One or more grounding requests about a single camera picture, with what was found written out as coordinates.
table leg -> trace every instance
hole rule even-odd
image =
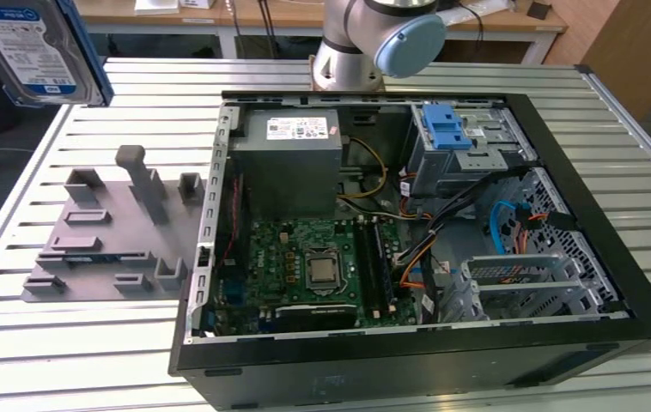
[[[222,58],[238,58],[237,30],[231,27],[221,27],[218,36],[222,45]]]
[[[542,64],[545,62],[545,58],[547,57],[547,53],[550,52],[550,48],[553,47],[557,36],[558,33],[554,32],[538,34],[533,44],[530,44],[522,64]]]

open computer tower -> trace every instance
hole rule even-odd
[[[217,409],[554,385],[651,285],[530,99],[225,93],[171,373]]]

hard drive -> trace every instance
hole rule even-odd
[[[0,0],[0,79],[19,106],[110,104],[110,79],[73,0]]]

motherboard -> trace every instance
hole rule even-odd
[[[223,280],[229,333],[417,324],[393,279],[394,221],[254,221],[251,233],[246,279]]]

ram slot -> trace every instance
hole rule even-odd
[[[389,312],[387,294],[379,273],[379,239],[373,222],[354,222],[357,264],[362,284],[363,310],[377,319]]]
[[[397,312],[395,303],[395,291],[393,289],[393,273],[390,262],[387,259],[387,248],[385,246],[385,240],[382,238],[382,231],[379,229],[379,224],[374,225],[374,239],[377,241],[375,248],[379,251],[379,279],[382,281],[379,291],[385,295],[385,302],[387,305],[387,311],[390,313]]]

